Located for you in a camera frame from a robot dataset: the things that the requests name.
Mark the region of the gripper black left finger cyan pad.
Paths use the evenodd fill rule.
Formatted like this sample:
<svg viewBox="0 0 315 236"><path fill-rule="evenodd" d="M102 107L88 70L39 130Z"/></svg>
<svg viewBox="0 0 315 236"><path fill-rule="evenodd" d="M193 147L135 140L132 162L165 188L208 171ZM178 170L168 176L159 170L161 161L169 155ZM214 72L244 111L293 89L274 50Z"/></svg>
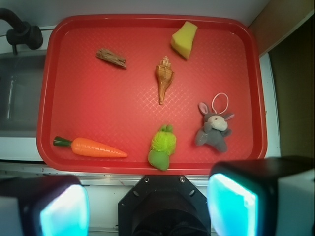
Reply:
<svg viewBox="0 0 315 236"><path fill-rule="evenodd" d="M0 180L2 236L86 236L89 198L72 175Z"/></svg>

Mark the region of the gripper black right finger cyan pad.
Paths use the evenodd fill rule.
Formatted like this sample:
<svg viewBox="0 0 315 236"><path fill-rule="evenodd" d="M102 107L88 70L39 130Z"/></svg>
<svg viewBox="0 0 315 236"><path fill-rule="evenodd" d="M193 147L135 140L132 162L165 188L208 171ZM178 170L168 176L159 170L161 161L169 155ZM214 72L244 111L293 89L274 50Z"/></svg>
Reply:
<svg viewBox="0 0 315 236"><path fill-rule="evenodd" d="M315 161L302 156L221 161L210 172L207 205L220 236L312 236Z"/></svg>

